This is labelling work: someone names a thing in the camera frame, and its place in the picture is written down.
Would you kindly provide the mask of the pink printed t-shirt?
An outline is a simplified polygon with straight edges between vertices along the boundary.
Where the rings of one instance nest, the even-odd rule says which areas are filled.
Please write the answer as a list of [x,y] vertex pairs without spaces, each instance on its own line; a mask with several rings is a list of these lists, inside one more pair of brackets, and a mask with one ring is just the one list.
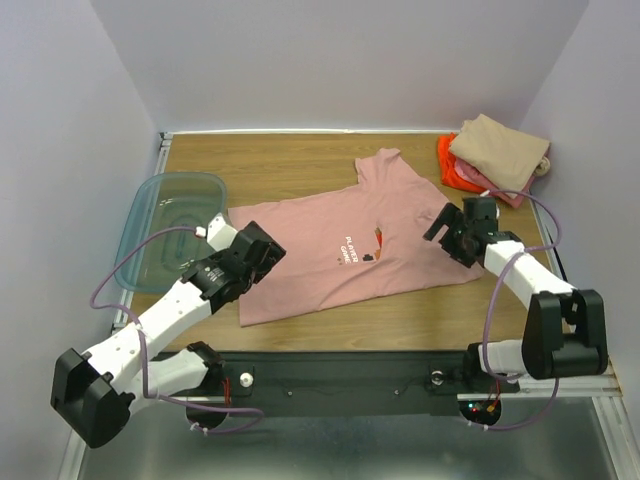
[[230,209],[236,227],[256,222],[285,257],[239,299],[243,327],[372,298],[479,279],[423,238],[447,198],[397,149],[354,162],[355,185]]

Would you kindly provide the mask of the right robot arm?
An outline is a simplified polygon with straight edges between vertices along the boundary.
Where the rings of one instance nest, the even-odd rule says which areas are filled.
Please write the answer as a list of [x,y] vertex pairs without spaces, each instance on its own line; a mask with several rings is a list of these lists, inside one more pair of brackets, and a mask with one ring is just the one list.
[[521,339],[484,338],[468,347],[460,366],[466,387],[482,390],[496,376],[546,380],[605,372],[603,298],[553,274],[514,233],[500,229],[493,198],[468,197],[461,207],[446,204],[423,237],[437,240],[461,265],[479,265],[494,274],[496,285],[508,287],[527,310]]

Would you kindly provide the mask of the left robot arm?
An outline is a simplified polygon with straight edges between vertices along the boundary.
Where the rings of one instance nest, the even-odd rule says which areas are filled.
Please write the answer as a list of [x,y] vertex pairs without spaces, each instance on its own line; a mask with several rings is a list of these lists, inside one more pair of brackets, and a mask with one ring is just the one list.
[[90,448],[114,439],[130,417],[156,401],[178,404],[177,394],[210,394],[228,386],[224,362],[204,342],[164,359],[155,357],[188,328],[236,301],[285,257],[256,222],[235,229],[223,215],[190,233],[211,255],[196,260],[141,316],[84,352],[70,348],[56,360],[51,406]]

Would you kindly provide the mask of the folded orange t-shirt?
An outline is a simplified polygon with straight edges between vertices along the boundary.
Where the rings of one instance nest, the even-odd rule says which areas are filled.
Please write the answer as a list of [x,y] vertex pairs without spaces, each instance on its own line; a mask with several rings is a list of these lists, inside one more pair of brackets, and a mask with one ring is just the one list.
[[441,183],[457,190],[477,194],[494,188],[494,185],[480,172],[449,151],[450,144],[456,136],[456,133],[450,133],[438,138],[437,155]]

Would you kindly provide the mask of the clear teal plastic bin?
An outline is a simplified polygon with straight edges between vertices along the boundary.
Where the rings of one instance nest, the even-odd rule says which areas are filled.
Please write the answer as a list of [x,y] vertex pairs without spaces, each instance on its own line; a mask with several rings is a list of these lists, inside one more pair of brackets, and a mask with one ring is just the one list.
[[140,293],[166,292],[190,264],[212,253],[205,241],[180,226],[206,226],[226,211],[227,189],[216,175],[173,172],[151,177],[136,193],[121,237],[121,261],[149,236],[170,228],[143,247],[115,274],[122,288]]

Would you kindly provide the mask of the folded beige t-shirt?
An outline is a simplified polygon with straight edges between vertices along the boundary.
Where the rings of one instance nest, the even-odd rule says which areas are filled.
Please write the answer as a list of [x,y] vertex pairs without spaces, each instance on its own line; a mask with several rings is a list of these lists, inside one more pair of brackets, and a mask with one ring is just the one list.
[[543,156],[548,158],[550,142],[514,130],[480,114],[465,120],[449,151],[474,167],[500,189],[522,190]]

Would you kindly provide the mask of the cream cloth piece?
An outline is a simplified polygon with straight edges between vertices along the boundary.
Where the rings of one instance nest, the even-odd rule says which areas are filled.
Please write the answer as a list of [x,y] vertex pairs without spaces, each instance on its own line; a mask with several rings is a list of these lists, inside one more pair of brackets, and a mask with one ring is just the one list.
[[536,166],[533,174],[536,177],[545,176],[546,174],[549,173],[550,168],[551,168],[550,160],[546,156],[543,156],[539,164]]

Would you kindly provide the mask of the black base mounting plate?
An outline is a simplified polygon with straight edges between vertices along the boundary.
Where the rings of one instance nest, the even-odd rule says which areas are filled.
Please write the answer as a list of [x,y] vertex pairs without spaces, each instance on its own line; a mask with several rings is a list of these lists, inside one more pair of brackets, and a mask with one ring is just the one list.
[[518,392],[478,368],[466,372],[467,364],[462,350],[226,351],[213,376],[189,392],[214,402],[228,380],[232,406],[269,417],[456,416],[461,395]]

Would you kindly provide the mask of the aluminium frame rail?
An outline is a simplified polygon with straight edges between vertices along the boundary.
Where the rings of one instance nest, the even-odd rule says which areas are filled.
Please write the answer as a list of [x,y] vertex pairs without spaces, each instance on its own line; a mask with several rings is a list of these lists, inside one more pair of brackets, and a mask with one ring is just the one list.
[[[553,392],[554,385],[553,379],[534,380],[524,376],[518,382],[517,394],[532,398],[548,398]],[[601,375],[561,378],[556,396],[559,398],[621,397],[622,390],[613,366],[609,364]]]

